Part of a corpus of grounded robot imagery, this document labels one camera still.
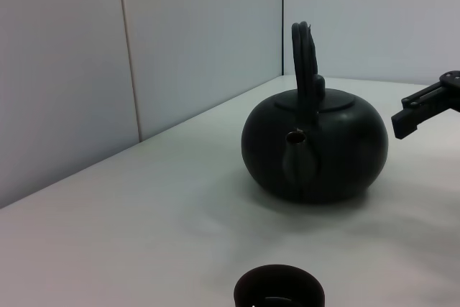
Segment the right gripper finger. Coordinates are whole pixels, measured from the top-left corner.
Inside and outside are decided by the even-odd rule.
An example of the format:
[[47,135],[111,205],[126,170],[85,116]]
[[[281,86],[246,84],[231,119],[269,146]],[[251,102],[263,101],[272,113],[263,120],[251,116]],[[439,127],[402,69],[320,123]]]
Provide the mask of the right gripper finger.
[[459,71],[444,73],[437,83],[402,99],[402,111],[392,116],[397,139],[412,134],[424,121],[453,109],[459,112]]

